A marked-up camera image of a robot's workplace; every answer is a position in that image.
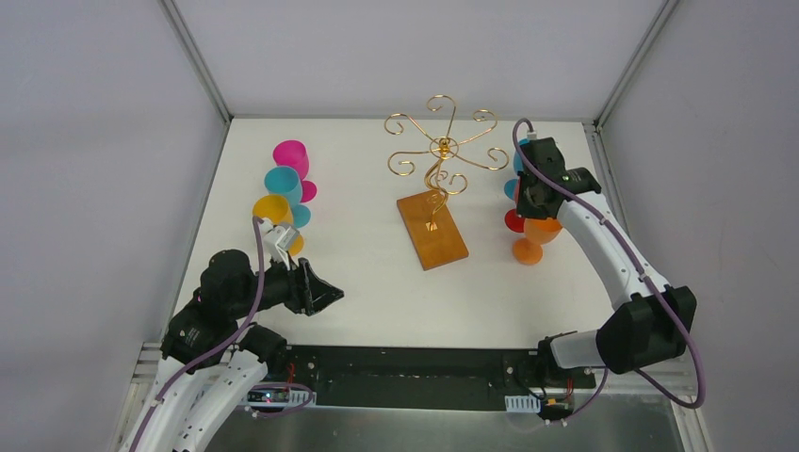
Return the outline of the blue wine glass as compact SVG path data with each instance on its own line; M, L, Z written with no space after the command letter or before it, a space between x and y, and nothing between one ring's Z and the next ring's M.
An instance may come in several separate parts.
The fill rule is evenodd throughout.
M517 196L517 184L519 181L518 173L525 169L525 164L518 153L514 153L513 158L513 171L514 175L504 184L504 194L511 200L515 201Z

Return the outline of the orange wine glass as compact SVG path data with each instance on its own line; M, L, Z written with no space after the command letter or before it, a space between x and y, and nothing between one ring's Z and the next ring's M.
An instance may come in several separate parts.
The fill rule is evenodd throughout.
M526 219L523 225L524 237L516 240L512 247L515 260L526 266L540 263L544 257L544 245L553 241L562 229L563 226L557 219Z

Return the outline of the red wine glass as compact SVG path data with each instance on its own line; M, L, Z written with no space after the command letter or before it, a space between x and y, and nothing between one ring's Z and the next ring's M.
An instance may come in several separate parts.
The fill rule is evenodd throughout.
M522 234L524 232L525 219L519 216L516 211L517 196L518 196L517 184L518 184L517 179L510 179L505 183L503 187L505 195L514 205L510 210L506 212L504 216L504 222L509 230L518 234Z

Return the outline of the yellow wine glass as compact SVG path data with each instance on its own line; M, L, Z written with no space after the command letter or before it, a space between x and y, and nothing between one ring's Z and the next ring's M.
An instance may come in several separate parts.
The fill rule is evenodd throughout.
M253 205L252 213L255 217L259 217L263 220L263 223L259 225L259 229L265 251L269 251L267 246L267 232L271 230L274 225L280 223L294 225L294 217L290 203L282 195L269 194L260 198Z

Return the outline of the teal wine glass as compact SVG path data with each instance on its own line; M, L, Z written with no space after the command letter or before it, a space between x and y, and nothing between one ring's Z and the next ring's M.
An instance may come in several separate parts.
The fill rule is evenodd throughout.
M276 166L266 173L264 185L269 194L283 196L288 201L295 227L300 229L309 223L311 211L302 202L304 192L299 173L289 166Z

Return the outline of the gold rack with wooden base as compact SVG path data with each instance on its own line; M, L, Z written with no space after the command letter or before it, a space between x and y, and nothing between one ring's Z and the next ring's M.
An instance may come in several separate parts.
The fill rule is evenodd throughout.
M452 135L452 127L458 111L457 102L446 94L435 94L426 102L426 108L437 112L450 106L450 116L444 134L434 136L426 131L412 116L394 113L383 122L384 131L391 136L404 133L406 122L410 123L428 142L428 147L420 151L395 151L386 160L388 170L398 177L409 177L416 172L414 158L428 155L433 161L423 175L426 190L413 196L397 200L400 218L408 233L416 256L423 270L431 270L465 259L468 248L448 210L448 201L468 189L468 178L461 172L451 172L447 163L455 160L473 168L488 171L503 170L511 164L512 158L505 150L492 147L486 151L487 164L470 160L461 155L461 148L493 132L498 126L495 113L488 109L478 109L472 113L472 120L486 122L488 128L472 137L458 140Z

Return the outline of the pink wine glass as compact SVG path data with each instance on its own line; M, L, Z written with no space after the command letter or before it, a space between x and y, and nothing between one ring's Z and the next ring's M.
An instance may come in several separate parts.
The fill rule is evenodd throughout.
M278 166L288 166L300 176L302 183L302 202L312 201L318 194L317 186L307 179L310 161L305 145L296 139L280 142L272 151L274 162Z

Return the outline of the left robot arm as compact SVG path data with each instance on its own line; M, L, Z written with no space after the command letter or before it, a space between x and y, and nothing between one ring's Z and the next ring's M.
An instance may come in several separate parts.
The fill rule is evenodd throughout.
M287 368L287 340L253 324L277 305L315 315L344 298L301 258L252 270L242 250L214 254L191 300L170 321L153 386L122 451L202 451L246 393Z

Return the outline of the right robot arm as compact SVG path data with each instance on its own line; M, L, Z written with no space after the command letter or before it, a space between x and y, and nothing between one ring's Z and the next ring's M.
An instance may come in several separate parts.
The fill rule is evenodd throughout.
M648 264L620 228L594 175L586 168L568 169L553 138L525 138L517 154L524 165L518 214L557 220L588 258L613 309L595 331L541 341L545 353L534 362L536 377L556 386L574 368L626 374L682 356L696 310L691 289L670 284Z

